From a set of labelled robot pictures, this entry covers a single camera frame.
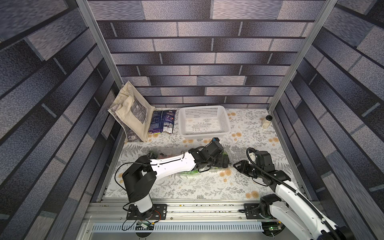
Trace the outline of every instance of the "blue snack bag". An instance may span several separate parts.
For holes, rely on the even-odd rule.
[[[161,132],[167,132],[172,134],[175,123],[175,113],[176,110],[154,111],[148,133],[159,134]]]

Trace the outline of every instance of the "aluminum frame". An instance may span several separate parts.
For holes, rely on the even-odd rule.
[[[296,163],[295,161],[293,160],[293,157],[288,149],[288,146],[287,144],[285,143],[285,140],[283,138],[283,135],[280,131],[280,128],[276,122],[276,118],[275,116],[273,115],[273,113],[270,113],[270,115],[272,116],[272,125],[273,125],[273,128],[275,129],[275,132],[277,134],[277,137],[279,138],[279,141],[281,143],[281,146],[283,148],[283,151],[284,151],[284,154],[285,156],[287,157],[287,160],[288,160],[288,163],[292,169],[292,173],[293,175],[295,176],[296,178],[296,181],[297,181],[297,185],[299,186],[299,190],[303,190],[301,191],[304,196],[306,196],[309,200],[313,200],[312,197],[308,194],[308,188],[306,187],[304,181],[303,181],[303,178],[301,177],[300,175],[300,172],[299,170],[297,169],[297,166],[296,166]]]
[[[288,86],[289,81],[293,78],[294,74],[296,73],[296,70],[303,60],[305,54],[309,50],[310,46],[312,45],[313,41],[315,40],[317,34],[321,30],[322,26],[324,25],[325,20],[328,18],[329,14],[331,13],[333,7],[335,6],[337,0],[327,0],[322,9],[320,10],[320,13],[318,17],[316,18],[313,27],[308,34],[308,36],[305,38],[303,45],[301,46],[300,50],[297,52],[295,59],[293,60],[291,66],[288,68],[287,73],[285,74],[283,80],[281,81],[279,87],[276,90],[275,95],[273,96],[271,103],[268,105],[268,111],[269,113],[272,113],[275,109],[277,103],[280,101],[281,96],[283,95],[285,89]]]
[[[255,200],[181,200],[181,199],[152,199],[154,204],[167,204],[167,219],[164,222],[248,222],[244,213],[238,212],[244,203],[258,203]],[[128,202],[126,199],[103,200],[101,203],[91,203],[84,215],[77,240],[89,240],[94,223],[123,223],[126,211],[122,209]],[[320,211],[323,208],[319,202],[312,202]],[[258,219],[256,222],[272,222],[275,219]]]
[[[89,6],[88,1],[76,0],[76,3],[79,6],[80,12],[84,17],[85,22],[87,23],[89,30],[91,31],[93,38],[95,39],[101,54],[103,55],[104,60],[107,63],[107,66],[109,67],[109,70],[111,71],[113,79],[115,80],[118,88],[121,89],[123,81],[121,79],[118,68],[116,67],[116,64],[112,58],[111,52],[109,51],[107,43],[105,42],[105,39],[101,33],[99,25],[96,22],[95,16],[91,11],[91,7]]]
[[[115,153],[113,154],[112,161],[109,165],[107,174],[104,178],[103,185],[101,186],[99,195],[98,195],[97,200],[96,200],[97,202],[101,202],[103,195],[104,195],[104,192],[106,190],[106,187],[108,186],[109,182],[111,181],[112,174],[114,173],[114,171],[116,169],[116,164],[119,160],[121,150],[124,146],[124,140],[125,140],[125,133],[124,133],[124,130],[122,128],[120,128],[118,137],[116,138],[117,147],[116,147]]]

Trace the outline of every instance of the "small glass jar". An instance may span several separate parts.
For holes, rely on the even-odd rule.
[[[272,121],[272,116],[271,115],[266,116],[262,122],[262,128],[268,128],[269,125],[271,124],[271,121]]]

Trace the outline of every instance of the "mounting plate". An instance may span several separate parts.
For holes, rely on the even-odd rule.
[[[159,212],[159,214],[153,211],[152,216],[150,216],[147,220],[165,220],[167,216],[167,204],[154,204],[155,210]],[[127,220],[137,220],[137,214],[139,213],[139,209],[134,204],[129,205]]]
[[[254,203],[254,204],[244,204],[244,209],[245,210],[250,210],[250,209],[254,209],[254,208],[257,208],[259,206],[259,204],[257,203]],[[260,214],[259,214],[259,210],[256,209],[256,210],[253,210],[253,211],[249,211],[249,212],[246,212],[245,213],[245,216],[247,219],[266,219],[264,217],[262,217]]]

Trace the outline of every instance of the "metal vent grille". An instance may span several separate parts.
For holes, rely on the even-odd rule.
[[[127,222],[124,229],[132,224]],[[121,223],[95,223],[92,232],[134,232],[121,230]],[[136,232],[152,232],[142,227]],[[261,222],[158,222],[153,232],[263,232]]]

